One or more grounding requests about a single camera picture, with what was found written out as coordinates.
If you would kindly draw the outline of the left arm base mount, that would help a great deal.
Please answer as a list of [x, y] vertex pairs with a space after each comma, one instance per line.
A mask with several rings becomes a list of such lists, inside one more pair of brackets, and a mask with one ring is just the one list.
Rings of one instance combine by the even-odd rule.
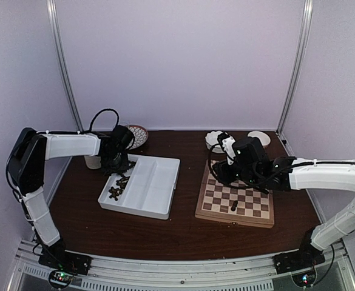
[[75, 275], [87, 275], [92, 258], [88, 255], [68, 252], [62, 238], [52, 246], [40, 243], [42, 252], [38, 262], [53, 269], [65, 271]]

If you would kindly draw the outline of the cream ribbed mug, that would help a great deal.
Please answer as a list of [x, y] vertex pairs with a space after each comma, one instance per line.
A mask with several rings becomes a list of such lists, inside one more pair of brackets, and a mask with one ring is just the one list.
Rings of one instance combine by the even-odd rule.
[[84, 156], [88, 169], [98, 170], [101, 168], [101, 158], [99, 156]]

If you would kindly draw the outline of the white plastic compartment tray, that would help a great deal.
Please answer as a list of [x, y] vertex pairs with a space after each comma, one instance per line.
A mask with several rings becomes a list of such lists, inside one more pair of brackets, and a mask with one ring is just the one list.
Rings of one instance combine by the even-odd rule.
[[98, 203], [101, 208], [131, 215], [166, 220], [171, 211], [172, 198], [177, 185], [180, 160], [156, 156], [128, 155], [135, 165], [124, 173], [128, 178], [122, 193], [112, 196], [110, 189], [119, 189], [122, 177], [110, 175]]

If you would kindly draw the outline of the wooden chessboard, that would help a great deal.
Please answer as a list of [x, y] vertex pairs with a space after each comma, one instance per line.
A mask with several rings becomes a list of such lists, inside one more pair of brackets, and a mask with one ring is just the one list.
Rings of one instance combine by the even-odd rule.
[[195, 217], [241, 226], [270, 229], [274, 226], [272, 191], [268, 194], [254, 189], [241, 189], [242, 181], [233, 188], [219, 183], [205, 165]]

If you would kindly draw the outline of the dark chess piece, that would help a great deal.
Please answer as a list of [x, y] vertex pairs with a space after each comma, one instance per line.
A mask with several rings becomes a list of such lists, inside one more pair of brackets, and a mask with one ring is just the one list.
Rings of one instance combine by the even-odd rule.
[[237, 205], [238, 205], [238, 201], [237, 200], [233, 201], [232, 206], [231, 206], [232, 212], [236, 211]]

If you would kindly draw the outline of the left aluminium frame post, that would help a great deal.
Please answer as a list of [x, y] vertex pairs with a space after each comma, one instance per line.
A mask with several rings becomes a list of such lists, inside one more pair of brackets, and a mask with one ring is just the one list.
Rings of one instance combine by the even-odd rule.
[[73, 94], [72, 85], [70, 82], [69, 71], [68, 71], [67, 64], [66, 64], [66, 58], [65, 58], [63, 42], [61, 39], [61, 32], [60, 32], [59, 21], [58, 21], [56, 1], [47, 0], [46, 3], [47, 3], [47, 12], [48, 12], [48, 17], [49, 17], [49, 21], [50, 21], [50, 26], [51, 26], [52, 34], [53, 34], [53, 40], [55, 43], [55, 51], [56, 51], [56, 55], [57, 55], [57, 59], [58, 59], [59, 72], [60, 72], [61, 80], [62, 80], [63, 87], [64, 87], [64, 92], [66, 94], [66, 98], [69, 103], [69, 109], [70, 109], [72, 118], [75, 122], [76, 129], [79, 131], [83, 131], [84, 127], [81, 122], [78, 107], [77, 107], [75, 97]]

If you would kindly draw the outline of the aluminium front rail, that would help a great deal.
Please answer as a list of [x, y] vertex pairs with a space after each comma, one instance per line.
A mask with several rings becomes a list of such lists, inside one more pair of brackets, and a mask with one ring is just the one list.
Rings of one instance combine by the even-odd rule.
[[[296, 272], [278, 274], [273, 255], [204, 261], [141, 261], [94, 256], [87, 276], [79, 275], [64, 290], [355, 290], [355, 274], [343, 247], [324, 253], [326, 262], [316, 271], [312, 288], [293, 281]], [[55, 290], [51, 269], [38, 264], [26, 249], [18, 250], [15, 266], [4, 290]]]

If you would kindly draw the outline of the patterned ceramic plate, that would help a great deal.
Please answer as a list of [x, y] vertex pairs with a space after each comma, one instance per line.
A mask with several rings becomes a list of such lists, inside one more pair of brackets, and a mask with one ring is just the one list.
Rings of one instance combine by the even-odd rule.
[[136, 149], [144, 145], [149, 137], [147, 130], [140, 125], [129, 125], [129, 130], [133, 133], [134, 139], [127, 149]]

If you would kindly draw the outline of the white scalloped bowl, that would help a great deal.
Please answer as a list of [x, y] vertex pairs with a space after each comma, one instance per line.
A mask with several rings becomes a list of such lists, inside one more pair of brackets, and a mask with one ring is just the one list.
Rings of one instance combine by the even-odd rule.
[[211, 131], [208, 132], [205, 136], [205, 144], [208, 150], [212, 150], [213, 153], [223, 153], [223, 147], [222, 147], [222, 134], [224, 134], [224, 131], [217, 130], [217, 131]]

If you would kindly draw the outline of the aluminium frame post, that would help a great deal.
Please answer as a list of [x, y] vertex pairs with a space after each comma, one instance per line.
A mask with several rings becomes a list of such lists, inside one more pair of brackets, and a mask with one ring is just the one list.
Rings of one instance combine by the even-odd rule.
[[69, 109], [70, 109], [72, 118], [75, 122], [76, 129], [79, 131], [83, 131], [84, 127], [81, 122], [78, 107], [77, 107], [75, 97], [73, 94], [72, 85], [70, 82], [69, 71], [68, 71], [67, 64], [66, 64], [66, 58], [65, 58], [63, 42], [61, 39], [61, 32], [60, 32], [59, 21], [58, 21], [56, 1], [47, 0], [46, 3], [47, 3], [47, 12], [48, 12], [48, 17], [49, 17], [49, 21], [50, 21], [50, 26], [51, 26], [52, 34], [53, 34], [53, 40], [55, 43], [55, 51], [56, 51], [56, 55], [57, 55], [57, 59], [58, 59], [59, 72], [60, 72], [61, 80], [62, 80], [63, 87], [64, 87], [64, 92], [66, 94], [66, 98], [69, 103]]
[[292, 68], [292, 73], [289, 81], [289, 86], [286, 93], [285, 103], [283, 106], [282, 114], [277, 126], [276, 132], [279, 135], [283, 134], [286, 120], [291, 110], [291, 104], [296, 93], [297, 84], [300, 77], [300, 72], [302, 69], [303, 59], [305, 57], [306, 49], [308, 46], [309, 34], [311, 30], [311, 23], [313, 18], [313, 0], [305, 0], [302, 21], [300, 25], [299, 38], [296, 48], [296, 55], [294, 59], [294, 65]]

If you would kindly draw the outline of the right aluminium frame post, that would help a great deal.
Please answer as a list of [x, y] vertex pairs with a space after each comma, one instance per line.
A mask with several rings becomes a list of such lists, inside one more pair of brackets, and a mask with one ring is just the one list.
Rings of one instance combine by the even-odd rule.
[[289, 86], [286, 93], [285, 103], [283, 106], [282, 114], [277, 126], [276, 132], [279, 135], [283, 134], [286, 120], [291, 110], [291, 104], [296, 93], [297, 84], [300, 77], [300, 72], [302, 69], [303, 59], [305, 57], [306, 49], [308, 46], [309, 34], [311, 30], [311, 23], [313, 18], [313, 0], [305, 0], [302, 21], [300, 25], [299, 38], [296, 48], [296, 55], [294, 59], [294, 65], [292, 68], [292, 73], [289, 81]]

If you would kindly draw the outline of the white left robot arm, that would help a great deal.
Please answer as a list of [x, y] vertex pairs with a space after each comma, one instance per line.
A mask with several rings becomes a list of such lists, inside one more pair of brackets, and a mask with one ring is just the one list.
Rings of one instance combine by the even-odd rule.
[[9, 156], [6, 172], [31, 225], [45, 246], [50, 247], [61, 239], [43, 194], [46, 161], [97, 156], [105, 175], [124, 173], [129, 169], [127, 151], [134, 139], [134, 134], [121, 125], [110, 133], [37, 132], [30, 127], [22, 130]]

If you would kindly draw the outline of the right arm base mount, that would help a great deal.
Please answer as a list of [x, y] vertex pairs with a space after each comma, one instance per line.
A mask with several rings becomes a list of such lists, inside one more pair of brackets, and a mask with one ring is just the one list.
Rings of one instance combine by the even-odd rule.
[[295, 272], [325, 262], [323, 251], [316, 249], [311, 244], [313, 230], [314, 228], [309, 229], [304, 234], [297, 250], [283, 252], [273, 257], [277, 274]]

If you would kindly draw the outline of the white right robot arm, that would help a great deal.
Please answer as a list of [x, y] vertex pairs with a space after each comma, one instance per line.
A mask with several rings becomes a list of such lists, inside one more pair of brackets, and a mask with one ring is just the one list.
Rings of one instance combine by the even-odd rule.
[[[235, 140], [222, 132], [217, 136], [226, 160], [215, 163], [210, 171], [216, 180], [228, 187], [238, 180], [242, 190], [292, 191], [303, 189], [345, 190], [355, 193], [355, 159], [318, 160], [294, 156], [269, 159], [258, 138]], [[298, 267], [308, 267], [317, 253], [355, 230], [355, 198], [333, 218], [305, 233], [294, 254]]]

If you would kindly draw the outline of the cream round bowl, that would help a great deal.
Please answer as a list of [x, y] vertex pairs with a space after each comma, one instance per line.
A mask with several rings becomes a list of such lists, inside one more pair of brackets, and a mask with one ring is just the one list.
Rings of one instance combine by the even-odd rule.
[[267, 148], [271, 143], [271, 138], [269, 137], [269, 135], [258, 130], [249, 132], [248, 137], [258, 138], [264, 149]]

